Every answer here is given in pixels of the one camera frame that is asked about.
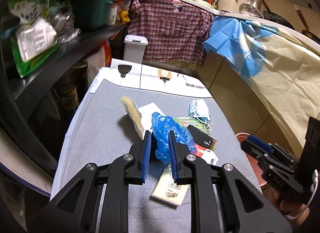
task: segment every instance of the pink bucket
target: pink bucket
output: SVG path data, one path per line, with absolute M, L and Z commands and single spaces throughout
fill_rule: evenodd
M 239 143 L 242 143 L 242 141 L 246 140 L 249 135 L 250 134 L 247 134 L 247 133 L 239 133 L 236 135 L 236 137 L 237 137 Z M 260 169 L 260 167 L 258 165 L 258 161 L 256 159 L 254 159 L 252 156 L 248 155 L 247 153 L 246 153 L 246 155 L 247 155 L 247 158 L 251 164 L 251 167 L 252 167 L 252 169 L 258 179 L 260 187 L 266 185 L 267 182 L 265 181 L 264 178 L 262 178 L 263 171 Z

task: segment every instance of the plaid cloth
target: plaid cloth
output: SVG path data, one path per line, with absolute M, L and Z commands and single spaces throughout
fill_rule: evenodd
M 128 33 L 145 36 L 145 61 L 202 64 L 214 15 L 180 0 L 135 0 Z

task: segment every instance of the metal screw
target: metal screw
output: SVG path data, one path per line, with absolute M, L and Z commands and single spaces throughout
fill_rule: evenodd
M 94 163 L 88 163 L 85 168 L 87 170 L 94 170 L 96 168 L 96 165 Z
M 194 161 L 197 157 L 193 154 L 188 154 L 187 155 L 187 160 L 190 160 L 190 161 Z
M 224 168 L 225 170 L 227 170 L 227 171 L 232 171 L 232 170 L 233 170 L 233 165 L 227 163 L 227 164 L 225 164 L 225 165 L 223 166 L 223 168 Z
M 132 159 L 133 159 L 133 155 L 130 154 L 130 153 L 127 153 L 127 154 L 125 154 L 125 155 L 123 156 L 123 159 L 124 159 L 124 160 L 132 160 Z

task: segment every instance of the human hand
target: human hand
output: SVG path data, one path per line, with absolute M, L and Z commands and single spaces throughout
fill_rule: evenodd
M 280 193 L 275 189 L 272 189 L 268 195 L 269 201 L 279 210 L 283 215 L 297 216 L 304 208 L 305 204 L 302 203 L 293 203 L 288 199 L 281 200 Z M 296 220 L 288 220 L 292 227 L 295 229 L 301 225 L 309 215 L 309 208 L 307 208 Z

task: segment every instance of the face mask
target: face mask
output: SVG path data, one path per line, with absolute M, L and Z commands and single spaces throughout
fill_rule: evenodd
M 203 99 L 193 99 L 189 106 L 189 115 L 205 124 L 204 129 L 211 132 L 212 120 L 209 115 L 209 108 Z

